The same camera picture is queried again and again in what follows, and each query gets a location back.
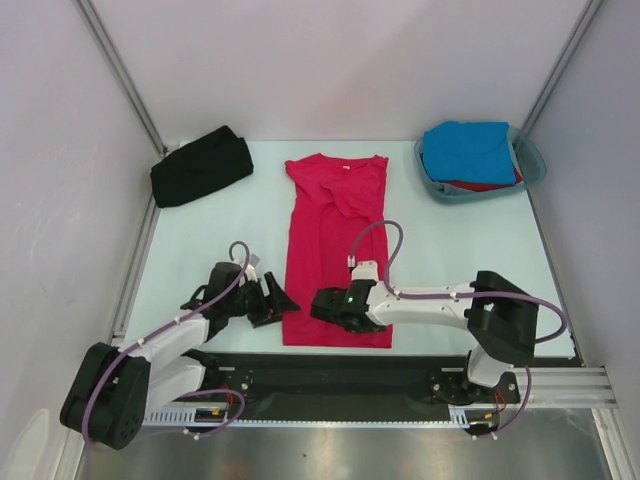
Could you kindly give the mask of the pink t shirt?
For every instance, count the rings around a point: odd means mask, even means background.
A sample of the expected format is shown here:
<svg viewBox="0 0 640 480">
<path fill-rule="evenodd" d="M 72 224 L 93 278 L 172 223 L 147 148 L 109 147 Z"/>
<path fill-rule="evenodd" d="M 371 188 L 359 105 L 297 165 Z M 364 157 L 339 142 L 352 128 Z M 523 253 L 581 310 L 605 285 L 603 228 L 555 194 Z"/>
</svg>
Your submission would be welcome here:
<svg viewBox="0 0 640 480">
<path fill-rule="evenodd" d="M 352 334 L 313 318 L 317 290 L 345 288 L 347 257 L 358 235 L 384 217 L 388 159 L 343 159 L 314 154 L 285 162 L 296 200 L 291 215 L 285 292 L 300 307 L 282 320 L 286 346 L 388 349 L 393 330 Z"/>
</svg>

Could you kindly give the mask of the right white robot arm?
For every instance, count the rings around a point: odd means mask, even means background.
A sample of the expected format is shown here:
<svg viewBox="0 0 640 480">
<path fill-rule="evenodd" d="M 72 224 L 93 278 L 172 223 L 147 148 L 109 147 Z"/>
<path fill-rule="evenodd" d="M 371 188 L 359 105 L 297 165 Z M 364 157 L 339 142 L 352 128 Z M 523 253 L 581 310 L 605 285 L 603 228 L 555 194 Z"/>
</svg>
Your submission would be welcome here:
<svg viewBox="0 0 640 480">
<path fill-rule="evenodd" d="M 313 318 L 354 334 L 382 333 L 397 324 L 469 333 L 476 346 L 454 390 L 471 402 L 486 400 L 504 374 L 534 359 L 538 312 L 530 296 L 492 271 L 441 290 L 395 293 L 357 267 L 348 287 L 319 289 L 311 302 Z"/>
</svg>

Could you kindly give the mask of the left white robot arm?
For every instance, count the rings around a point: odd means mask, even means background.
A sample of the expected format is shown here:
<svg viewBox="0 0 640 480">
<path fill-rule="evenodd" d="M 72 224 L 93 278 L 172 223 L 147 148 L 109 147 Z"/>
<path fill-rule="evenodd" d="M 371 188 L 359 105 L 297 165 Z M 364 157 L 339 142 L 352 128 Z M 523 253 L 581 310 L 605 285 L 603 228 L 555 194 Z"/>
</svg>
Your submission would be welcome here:
<svg viewBox="0 0 640 480">
<path fill-rule="evenodd" d="M 258 277 L 252 264 L 218 262 L 208 282 L 167 324 L 128 347 L 92 345 L 59 421 L 89 442 L 120 450 L 134 440 L 144 419 L 166 404 L 190 393 L 207 400 L 219 392 L 221 376 L 209 368 L 214 360 L 199 348 L 230 319 L 246 318 L 262 327 L 300 309 L 272 273 Z"/>
</svg>

